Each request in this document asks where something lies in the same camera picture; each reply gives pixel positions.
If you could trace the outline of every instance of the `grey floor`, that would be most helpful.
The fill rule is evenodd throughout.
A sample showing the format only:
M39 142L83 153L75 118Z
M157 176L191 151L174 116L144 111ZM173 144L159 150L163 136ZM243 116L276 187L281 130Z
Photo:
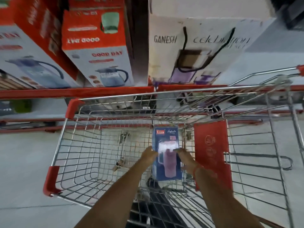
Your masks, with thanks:
M304 128L303 121L300 122L300 125ZM268 126L269 124L250 126L232 132L234 135L235 133L255 133L256 130L263 130ZM302 227L304 223L304 168L291 121L276 122L275 132L281 155L286 155L294 160L294 169L285 171L284 175L295 227ZM0 156L1 227L69 228L73 227L88 211L84 207L58 198L48 198L42 193L45 176L51 164L58 138L59 133L45 132L0 135L2 147ZM264 138L247 137L243 141L247 141L247 139L262 142ZM263 153L261 147L255 146L251 150ZM272 196L257 192L256 197L263 199L263 197ZM238 196L238 199L245 203L241 197ZM281 216L275 209L261 205L254 204L250 200L247 201L247 206L254 213L263 214L272 218L273 222L289 227L286 216Z

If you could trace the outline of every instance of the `wire grid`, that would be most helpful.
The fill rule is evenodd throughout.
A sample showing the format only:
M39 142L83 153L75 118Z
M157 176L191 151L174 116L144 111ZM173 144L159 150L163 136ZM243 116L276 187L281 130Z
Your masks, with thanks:
M286 87L286 83L276 86L208 88L83 99L86 105L82 106L76 115L74 130L65 129L67 120L65 121L53 161L53 165L60 166L57 187L63 191L59 197L92 207L103 193L139 159L144 148L152 144L153 125L178 125L179 145L187 148L195 158L193 130L195 123L236 119L261 111L266 111L271 119L272 110L290 107L289 102L275 106L269 104L269 94L282 90L283 87ZM265 98L267 105L243 110L241 113L235 112L240 111L243 104L260 98ZM134 106L138 103L144 107L129 108L130 104ZM268 205L272 211L279 209L287 215L287 217L281 217L286 219L279 224L293 227L281 168L281 159L287 162L284 163L286 170L291 169L292 160L287 157L278 158L272 120L269 123L271 129L267 132L238 134L240 131L238 127L230 128L230 154L226 155L226 162L231 164L234 194L241 203L249 210L252 210L252 201L261 203L261 206ZM263 139L269 135L270 137L267 138L272 141L243 143L250 139L254 140L254 136L260 135ZM257 147L265 145L272 146L274 152L259 153L261 149ZM252 146L250 152L254 152L248 152L246 146ZM151 220L154 224L156 220L159 220L165 227L167 227L166 224L174 227L214 227L201 194L195 191L191 176L184 173L181 181L159 182L156 189L149 185L150 172L148 169L142 175L134 201L145 202L147 208L148 205L153 204L156 212L152 214L149 209L143 211L139 203L138 208L132 208L131 212L138 214L140 218L149 217L149 219L145 221L141 219L139 222L130 219L130 222L151 227L153 227ZM253 185L253 178L258 179L255 182L257 185ZM278 200L277 197L280 198L280 202L274 203L273 201ZM167 210L172 211L174 219Z

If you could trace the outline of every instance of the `hand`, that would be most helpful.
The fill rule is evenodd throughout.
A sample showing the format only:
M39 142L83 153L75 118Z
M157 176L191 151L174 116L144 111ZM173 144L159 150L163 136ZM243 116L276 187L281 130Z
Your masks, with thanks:
M186 170L189 174L193 174L195 167L200 166L191 156L190 152L183 148L174 149L173 151L178 153L179 158L182 163L184 163L183 169Z
M152 149L152 146L149 146L141 154L140 160L145 162L148 166L152 165L158 156L158 152Z

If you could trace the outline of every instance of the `shopping cart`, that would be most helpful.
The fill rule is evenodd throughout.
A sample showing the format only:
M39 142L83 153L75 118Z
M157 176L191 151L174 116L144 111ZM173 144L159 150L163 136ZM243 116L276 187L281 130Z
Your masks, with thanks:
M279 112L290 116L302 153L297 109L286 77L279 73L260 85L73 99L44 194L91 208L152 144L154 126L178 126L180 147L213 170L220 184L233 190L266 227L294 227L284 183L284 172L292 171L293 161L279 154L274 129ZM132 208L140 219L130 217L128 222L144 227L155 227L156 221L165 227L214 227L191 175L184 172L182 180L162 182L151 176L149 168L134 201L154 205L156 212ZM156 192L162 200L156 199Z

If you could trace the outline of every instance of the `blue product box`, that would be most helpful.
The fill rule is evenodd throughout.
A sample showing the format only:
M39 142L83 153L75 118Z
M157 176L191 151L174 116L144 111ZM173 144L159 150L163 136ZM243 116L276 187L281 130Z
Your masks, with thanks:
M181 180L180 158L174 149L179 148L177 127L154 127L152 148L158 152L152 174L158 181Z

